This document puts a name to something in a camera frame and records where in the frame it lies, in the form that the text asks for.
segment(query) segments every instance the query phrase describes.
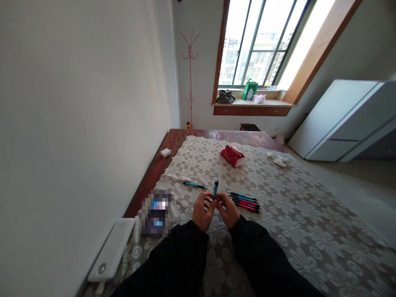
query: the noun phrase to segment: blue pen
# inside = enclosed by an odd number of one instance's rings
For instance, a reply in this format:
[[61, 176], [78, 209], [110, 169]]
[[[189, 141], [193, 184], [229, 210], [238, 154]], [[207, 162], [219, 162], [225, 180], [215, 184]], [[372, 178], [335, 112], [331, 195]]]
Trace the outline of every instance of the blue pen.
[[215, 185], [215, 187], [213, 188], [214, 189], [214, 193], [213, 193], [213, 199], [216, 199], [216, 195], [217, 195], [217, 187], [219, 186], [219, 180], [217, 180], [217, 181], [215, 181], [215, 183], [214, 183]]
[[244, 200], [244, 201], [253, 202], [253, 203], [258, 204], [258, 202], [255, 201], [255, 200], [252, 200], [252, 199], [249, 199], [249, 198], [245, 198], [245, 197], [241, 197], [239, 195], [234, 195], [234, 194], [230, 194], [230, 193], [227, 193], [227, 195], [230, 196], [230, 198], [237, 198], [237, 199], [240, 199], [240, 200]]
[[247, 195], [238, 194], [238, 193], [234, 193], [234, 192], [230, 192], [230, 191], [227, 191], [227, 194], [228, 194], [228, 195], [234, 195], [234, 196], [236, 196], [236, 197], [241, 197], [241, 198], [253, 200], [253, 202], [257, 202], [257, 199], [256, 199], [256, 198], [250, 197], [250, 196], [247, 196]]
[[183, 184], [185, 184], [185, 185], [187, 185], [187, 186], [193, 186], [193, 187], [196, 187], [196, 188], [201, 188], [201, 189], [208, 189], [209, 190], [209, 188], [208, 187], [205, 187], [205, 186], [200, 186], [200, 185], [197, 185], [197, 184], [192, 184], [192, 183], [188, 183], [188, 182], [183, 182]]

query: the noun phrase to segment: white wardrobe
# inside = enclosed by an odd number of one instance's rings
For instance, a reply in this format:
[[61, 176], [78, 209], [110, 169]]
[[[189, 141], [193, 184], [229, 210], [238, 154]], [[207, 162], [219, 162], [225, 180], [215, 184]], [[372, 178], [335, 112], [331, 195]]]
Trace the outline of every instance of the white wardrobe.
[[334, 80], [288, 145], [307, 160], [347, 162], [396, 128], [396, 82]]

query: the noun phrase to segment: coat rack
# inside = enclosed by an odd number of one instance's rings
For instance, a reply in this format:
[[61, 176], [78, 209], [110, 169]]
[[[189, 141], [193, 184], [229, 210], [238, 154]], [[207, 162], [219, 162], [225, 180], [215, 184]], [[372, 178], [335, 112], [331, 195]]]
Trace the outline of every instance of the coat rack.
[[191, 38], [190, 38], [190, 43], [187, 41], [187, 39], [184, 37], [183, 33], [180, 32], [180, 34], [182, 35], [182, 37], [184, 38], [184, 40], [186, 41], [188, 47], [189, 47], [189, 54], [187, 57], [183, 56], [183, 54], [181, 55], [185, 60], [187, 60], [188, 58], [190, 59], [190, 99], [186, 99], [184, 98], [184, 100], [186, 100], [189, 103], [188, 106], [188, 111], [189, 111], [189, 118], [188, 118], [188, 122], [187, 122], [187, 129], [192, 129], [193, 128], [193, 102], [194, 102], [194, 96], [193, 96], [193, 86], [192, 86], [192, 79], [191, 79], [191, 60], [195, 60], [198, 57], [198, 54], [194, 57], [193, 56], [193, 44], [195, 42], [195, 40], [197, 39], [197, 37], [199, 36], [199, 34], [195, 37], [194, 41], [193, 41], [193, 30], [191, 30]]

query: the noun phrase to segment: white power bank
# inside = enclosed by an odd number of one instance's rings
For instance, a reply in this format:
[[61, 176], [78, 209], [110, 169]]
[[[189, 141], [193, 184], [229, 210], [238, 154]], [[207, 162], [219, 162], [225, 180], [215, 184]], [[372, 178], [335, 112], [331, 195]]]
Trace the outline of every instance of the white power bank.
[[90, 282], [101, 282], [112, 279], [124, 253], [131, 235], [135, 219], [125, 218], [115, 222], [95, 265], [88, 276]]

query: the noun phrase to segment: wooden drawer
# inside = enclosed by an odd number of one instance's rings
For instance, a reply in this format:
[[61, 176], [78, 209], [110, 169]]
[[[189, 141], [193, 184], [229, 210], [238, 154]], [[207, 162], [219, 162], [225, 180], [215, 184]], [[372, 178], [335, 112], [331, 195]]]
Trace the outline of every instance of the wooden drawer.
[[224, 116], [287, 116], [290, 107], [215, 106], [214, 115]]

